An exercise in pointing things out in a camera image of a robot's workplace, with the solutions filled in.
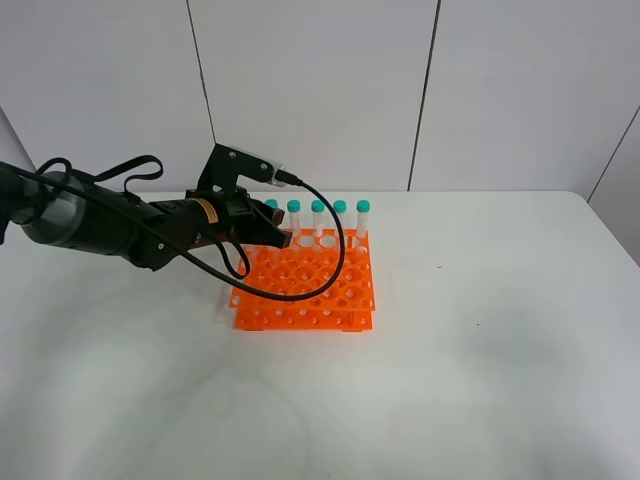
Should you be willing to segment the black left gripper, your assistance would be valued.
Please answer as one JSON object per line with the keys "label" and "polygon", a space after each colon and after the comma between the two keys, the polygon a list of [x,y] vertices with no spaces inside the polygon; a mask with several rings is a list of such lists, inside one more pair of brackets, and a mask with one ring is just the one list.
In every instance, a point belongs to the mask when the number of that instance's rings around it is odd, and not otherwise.
{"label": "black left gripper", "polygon": [[280,229],[285,212],[272,209],[240,188],[226,198],[222,192],[187,190],[185,199],[198,206],[201,217],[196,222],[193,248],[235,241],[241,245],[288,248],[292,232]]}

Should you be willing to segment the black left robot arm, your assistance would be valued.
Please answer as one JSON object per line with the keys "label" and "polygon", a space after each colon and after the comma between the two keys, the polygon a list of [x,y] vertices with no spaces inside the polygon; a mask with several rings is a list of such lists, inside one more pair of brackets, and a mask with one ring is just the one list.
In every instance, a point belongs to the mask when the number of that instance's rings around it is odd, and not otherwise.
{"label": "black left robot arm", "polygon": [[271,183],[276,167],[228,147],[212,151],[195,188],[182,199],[145,202],[129,190],[102,185],[119,175],[133,180],[133,169],[158,162],[144,155],[98,175],[63,158],[35,172],[2,164],[1,226],[14,223],[38,244],[121,257],[152,271],[209,245],[289,246],[292,235],[280,228],[283,211],[237,184],[241,176]]}

